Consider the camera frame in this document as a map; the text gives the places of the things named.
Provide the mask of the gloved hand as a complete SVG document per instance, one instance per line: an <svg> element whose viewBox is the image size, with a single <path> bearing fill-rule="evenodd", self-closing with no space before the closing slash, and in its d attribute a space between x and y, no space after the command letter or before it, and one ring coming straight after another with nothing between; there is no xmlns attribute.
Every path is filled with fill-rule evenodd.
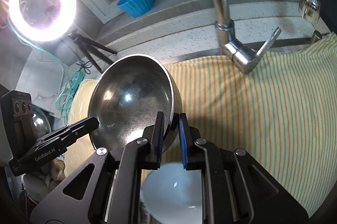
<svg viewBox="0 0 337 224"><path fill-rule="evenodd" d="M65 167L63 160L54 159L40 170L22 175L22 185L28 197L40 203L66 178Z"/></svg>

